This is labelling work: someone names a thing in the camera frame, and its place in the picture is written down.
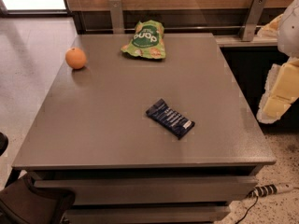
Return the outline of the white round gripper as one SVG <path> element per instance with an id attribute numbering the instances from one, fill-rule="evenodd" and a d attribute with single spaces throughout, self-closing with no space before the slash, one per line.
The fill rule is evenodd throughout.
<path id="1" fill-rule="evenodd" d="M 293 0 L 283 15 L 263 26 L 257 36 L 278 36 L 278 50 L 289 57 L 299 57 L 299 0 Z M 263 124 L 272 124 L 299 98 L 299 59 L 290 58 L 283 65 L 274 63 L 264 89 L 256 118 Z"/>

